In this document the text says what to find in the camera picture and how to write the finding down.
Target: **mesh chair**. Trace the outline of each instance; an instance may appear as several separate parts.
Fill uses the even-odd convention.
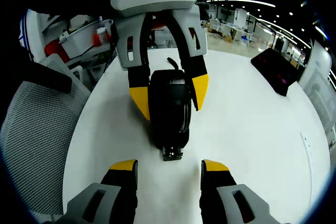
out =
[[[69,94],[23,82],[14,95],[0,134],[9,175],[22,200],[39,221],[63,214],[62,184],[67,152],[90,91],[58,55],[44,66],[72,78]]]

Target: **white table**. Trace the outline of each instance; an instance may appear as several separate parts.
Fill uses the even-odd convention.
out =
[[[152,72],[172,68],[167,57],[177,60],[177,49],[149,50]],[[205,62],[208,93],[202,110],[192,112],[182,159],[172,162],[163,162],[150,145],[148,122],[130,98],[127,72],[117,60],[110,65],[72,136],[64,210],[76,194],[100,182],[112,164],[136,158],[139,202],[134,223],[202,223],[201,160],[210,159],[228,166],[238,184],[269,203],[278,221],[300,221],[311,191],[319,194],[330,169],[327,138],[310,100],[297,83],[287,97],[278,95],[248,58],[209,51]],[[300,133],[311,146],[312,174]]]
[[[236,34],[235,34],[235,37],[234,37],[233,41],[236,40],[236,37],[237,37],[238,32],[240,32],[240,33],[243,34],[243,35],[247,35],[247,37],[248,37],[248,41],[250,41],[250,37],[251,37],[252,34],[250,34],[250,33],[246,32],[246,31],[244,31],[244,30],[241,29],[241,28],[238,28],[238,27],[235,27],[235,26],[231,26],[231,25],[229,25],[229,24],[223,24],[223,25],[224,25],[224,26],[227,26],[227,27],[230,28],[230,29],[236,30]]]

